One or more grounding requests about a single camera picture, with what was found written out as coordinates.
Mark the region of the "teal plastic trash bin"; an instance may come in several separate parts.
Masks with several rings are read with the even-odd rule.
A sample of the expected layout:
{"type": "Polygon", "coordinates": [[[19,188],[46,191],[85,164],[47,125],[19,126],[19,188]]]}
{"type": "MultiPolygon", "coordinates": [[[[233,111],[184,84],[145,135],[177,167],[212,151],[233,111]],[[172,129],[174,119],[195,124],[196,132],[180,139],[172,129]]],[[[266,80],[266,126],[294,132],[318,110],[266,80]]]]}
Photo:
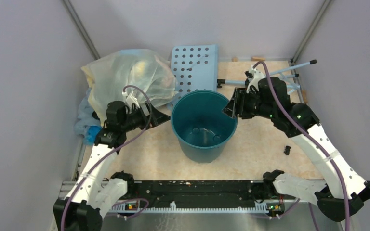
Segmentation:
{"type": "Polygon", "coordinates": [[[220,93],[197,90],[175,104],[171,126],[187,158],[211,163],[221,155],[238,125],[236,118],[222,112],[229,102],[220,93]]]}

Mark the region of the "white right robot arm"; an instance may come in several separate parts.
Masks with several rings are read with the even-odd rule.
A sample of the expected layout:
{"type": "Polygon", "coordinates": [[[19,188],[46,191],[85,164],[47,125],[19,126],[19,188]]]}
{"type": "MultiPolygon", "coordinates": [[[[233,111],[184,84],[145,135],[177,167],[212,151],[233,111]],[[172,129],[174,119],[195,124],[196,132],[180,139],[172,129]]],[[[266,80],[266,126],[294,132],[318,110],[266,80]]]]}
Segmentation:
{"type": "Polygon", "coordinates": [[[264,194],[290,195],[316,205],[340,222],[370,199],[370,180],[358,175],[327,137],[319,118],[304,103],[294,103],[286,83],[277,77],[236,87],[223,112],[231,118],[264,117],[293,141],[320,172],[323,181],[301,179],[281,170],[264,173],[264,194]]]}

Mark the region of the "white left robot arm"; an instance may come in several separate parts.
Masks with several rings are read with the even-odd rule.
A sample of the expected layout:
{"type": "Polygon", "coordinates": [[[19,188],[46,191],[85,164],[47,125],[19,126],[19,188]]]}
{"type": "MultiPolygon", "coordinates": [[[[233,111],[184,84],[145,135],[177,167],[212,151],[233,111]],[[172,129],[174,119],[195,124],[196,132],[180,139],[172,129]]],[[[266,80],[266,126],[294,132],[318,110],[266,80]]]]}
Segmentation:
{"type": "Polygon", "coordinates": [[[133,176],[118,173],[102,186],[105,174],[120,150],[133,142],[127,133],[137,128],[144,133],[170,120],[170,116],[145,104],[149,114],[135,104],[122,101],[108,104],[104,126],[97,134],[89,160],[75,185],[53,205],[53,214],[59,231],[99,231],[107,213],[122,197],[129,199],[135,193],[133,176]]]}

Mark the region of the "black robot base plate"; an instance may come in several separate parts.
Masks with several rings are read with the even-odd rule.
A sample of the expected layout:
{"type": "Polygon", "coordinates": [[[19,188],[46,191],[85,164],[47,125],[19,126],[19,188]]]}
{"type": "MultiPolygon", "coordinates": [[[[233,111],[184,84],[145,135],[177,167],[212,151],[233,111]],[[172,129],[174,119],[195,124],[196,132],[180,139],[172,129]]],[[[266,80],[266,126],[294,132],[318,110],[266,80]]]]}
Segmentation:
{"type": "Polygon", "coordinates": [[[253,208],[281,195],[261,180],[143,180],[129,183],[123,199],[144,198],[149,208],[253,208]]]}

